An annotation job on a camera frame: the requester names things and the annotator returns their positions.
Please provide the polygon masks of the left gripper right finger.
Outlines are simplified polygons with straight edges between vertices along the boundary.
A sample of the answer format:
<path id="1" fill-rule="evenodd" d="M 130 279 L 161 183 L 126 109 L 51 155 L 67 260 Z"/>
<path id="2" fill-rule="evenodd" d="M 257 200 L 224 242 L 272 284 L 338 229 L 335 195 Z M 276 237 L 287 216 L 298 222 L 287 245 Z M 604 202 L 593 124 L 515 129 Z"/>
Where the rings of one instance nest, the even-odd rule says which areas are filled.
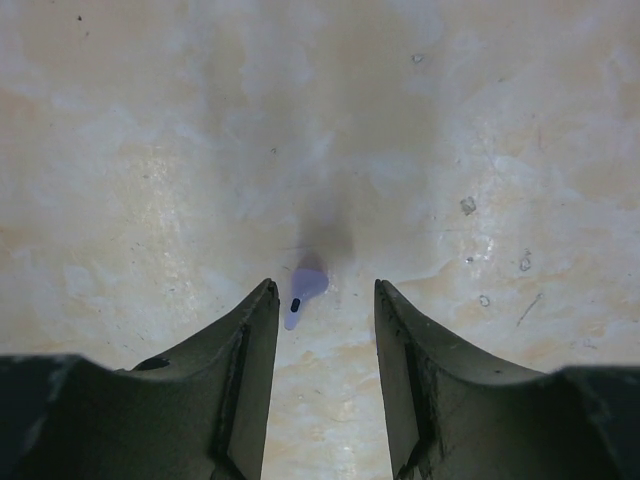
<path id="1" fill-rule="evenodd" d="M 635 479 L 639 370 L 541 373 L 496 357 L 375 284 L 375 334 L 397 479 Z"/>

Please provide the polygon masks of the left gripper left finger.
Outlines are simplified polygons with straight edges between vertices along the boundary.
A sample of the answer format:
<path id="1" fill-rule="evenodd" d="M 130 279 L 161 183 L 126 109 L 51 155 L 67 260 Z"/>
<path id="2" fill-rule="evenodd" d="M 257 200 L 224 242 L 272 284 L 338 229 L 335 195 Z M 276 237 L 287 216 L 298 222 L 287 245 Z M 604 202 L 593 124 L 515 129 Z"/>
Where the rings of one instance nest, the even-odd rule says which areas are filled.
<path id="1" fill-rule="evenodd" d="M 279 321 L 274 281 L 130 370 L 1 359 L 5 479 L 257 479 Z"/>

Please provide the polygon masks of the purple earbud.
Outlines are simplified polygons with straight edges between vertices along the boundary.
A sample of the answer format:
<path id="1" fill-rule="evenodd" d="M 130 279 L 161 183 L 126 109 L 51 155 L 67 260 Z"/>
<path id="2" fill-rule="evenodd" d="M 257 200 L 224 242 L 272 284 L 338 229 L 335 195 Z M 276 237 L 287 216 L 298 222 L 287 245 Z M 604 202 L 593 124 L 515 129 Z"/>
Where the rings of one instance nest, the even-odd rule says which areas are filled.
<path id="1" fill-rule="evenodd" d="M 294 330 L 309 301 L 323 294 L 328 286 L 329 276 L 323 259 L 314 252 L 302 257 L 291 276 L 291 299 L 285 311 L 284 328 Z"/>

